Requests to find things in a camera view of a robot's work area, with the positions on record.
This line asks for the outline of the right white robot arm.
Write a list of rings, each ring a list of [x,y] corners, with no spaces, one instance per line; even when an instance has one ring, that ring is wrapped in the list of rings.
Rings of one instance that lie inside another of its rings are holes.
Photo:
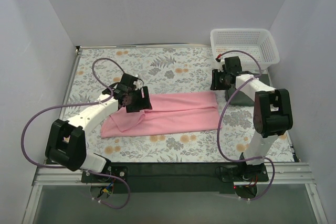
[[[249,147],[234,162],[238,176],[248,181],[265,172],[264,162],[271,146],[293,126],[290,95],[286,89],[275,89],[261,82],[261,74],[244,71],[238,56],[225,58],[220,54],[215,60],[222,65],[212,70],[211,90],[234,88],[230,99],[242,92],[254,103],[255,132]]]

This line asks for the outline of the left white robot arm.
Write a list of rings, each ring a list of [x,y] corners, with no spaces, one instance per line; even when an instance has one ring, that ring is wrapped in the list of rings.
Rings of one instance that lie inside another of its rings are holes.
[[[109,160],[87,150],[86,135],[104,119],[125,109],[127,113],[152,109],[147,86],[139,86],[139,78],[124,73],[120,82],[102,91],[97,100],[85,105],[77,115],[51,126],[45,156],[71,171],[91,170],[100,182],[111,178]]]

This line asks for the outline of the pink t shirt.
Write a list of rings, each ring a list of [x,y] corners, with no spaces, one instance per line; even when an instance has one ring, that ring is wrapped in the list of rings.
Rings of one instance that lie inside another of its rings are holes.
[[[107,117],[101,137],[129,137],[215,130],[219,112],[213,91],[152,94],[152,109],[128,113],[125,108]]]

